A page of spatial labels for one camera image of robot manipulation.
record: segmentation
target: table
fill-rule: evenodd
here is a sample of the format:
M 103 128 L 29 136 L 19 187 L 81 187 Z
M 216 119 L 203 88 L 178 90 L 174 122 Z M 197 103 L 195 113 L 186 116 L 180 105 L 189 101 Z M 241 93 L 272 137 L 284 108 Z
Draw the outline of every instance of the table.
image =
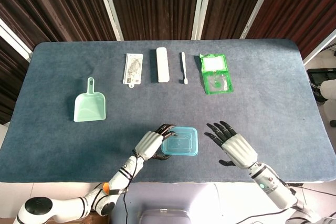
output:
M 157 82 L 155 49 L 166 47 L 171 79 Z M 188 85 L 179 53 L 186 54 Z M 143 54 L 141 84 L 122 84 L 125 54 Z M 206 95 L 199 54 L 226 55 L 234 92 Z M 104 121 L 74 122 L 87 78 L 106 97 Z M 33 53 L 6 139 L 2 182 L 108 181 L 147 131 L 163 123 L 198 130 L 198 155 L 149 160 L 135 182 L 249 182 L 223 167 L 226 154 L 204 136 L 207 122 L 228 122 L 287 182 L 336 178 L 297 46 L 282 39 L 44 42 Z

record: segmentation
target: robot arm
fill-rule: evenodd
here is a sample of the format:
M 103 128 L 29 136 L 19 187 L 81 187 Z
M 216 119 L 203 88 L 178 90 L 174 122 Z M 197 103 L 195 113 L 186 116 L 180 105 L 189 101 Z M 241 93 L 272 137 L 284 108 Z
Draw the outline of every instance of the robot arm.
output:
M 109 181 L 108 192 L 96 188 L 84 197 L 68 200 L 35 197 L 22 205 L 14 223 L 43 224 L 51 217 L 56 222 L 63 223 L 86 217 L 91 209 L 101 216 L 107 215 L 113 210 L 119 196 L 127 192 L 130 182 L 142 169 L 144 161 L 150 158 L 168 158 L 158 156 L 156 151 L 166 138 L 176 135 L 169 131 L 173 127 L 175 125 L 163 124 L 155 132 L 148 131 L 135 147 L 134 155 L 129 157 Z
M 302 218 L 309 220 L 309 223 L 324 223 L 323 221 L 329 220 L 328 218 L 321 219 L 319 215 L 296 198 L 293 194 L 295 191 L 290 189 L 272 168 L 266 164 L 257 162 L 258 154 L 256 151 L 243 136 L 237 134 L 230 125 L 220 121 L 220 124 L 207 124 L 207 126 L 215 133 L 215 135 L 209 132 L 206 132 L 205 135 L 210 137 L 220 148 L 222 148 L 231 159 L 231 161 L 220 160 L 220 164 L 224 166 L 237 166 L 240 169 L 247 170 L 250 177 L 259 185 L 260 189 L 267 194 L 278 208 L 293 208 L 300 212 Z

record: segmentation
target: brown curtain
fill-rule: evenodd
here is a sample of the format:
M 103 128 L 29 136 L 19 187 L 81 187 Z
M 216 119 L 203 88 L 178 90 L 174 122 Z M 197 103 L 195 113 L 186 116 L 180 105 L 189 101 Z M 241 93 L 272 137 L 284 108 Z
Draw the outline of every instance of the brown curtain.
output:
M 265 0 L 247 38 L 288 38 L 304 59 L 336 29 L 336 0 Z
M 27 69 L 28 61 L 0 37 L 0 124 L 11 120 Z
M 191 39 L 196 0 L 113 0 L 125 40 Z
M 209 0 L 202 39 L 239 39 L 258 0 Z
M 0 0 L 0 18 L 30 49 L 43 41 L 115 40 L 103 0 Z

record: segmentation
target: dustpan handle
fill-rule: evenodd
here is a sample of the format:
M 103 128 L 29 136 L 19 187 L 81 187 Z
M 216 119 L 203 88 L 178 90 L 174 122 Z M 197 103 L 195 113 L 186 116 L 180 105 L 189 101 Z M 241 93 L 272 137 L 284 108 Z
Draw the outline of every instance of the dustpan handle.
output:
M 94 78 L 89 77 L 88 78 L 88 94 L 93 94 L 94 93 L 94 89 L 95 85 L 94 85 Z

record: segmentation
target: dustpan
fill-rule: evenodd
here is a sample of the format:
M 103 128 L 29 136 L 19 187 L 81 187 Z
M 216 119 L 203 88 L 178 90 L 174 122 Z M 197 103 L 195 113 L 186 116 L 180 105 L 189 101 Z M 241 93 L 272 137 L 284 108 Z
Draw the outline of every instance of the dustpan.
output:
M 94 78 L 88 78 L 88 91 L 75 100 L 75 122 L 104 120 L 106 118 L 105 96 L 95 92 Z

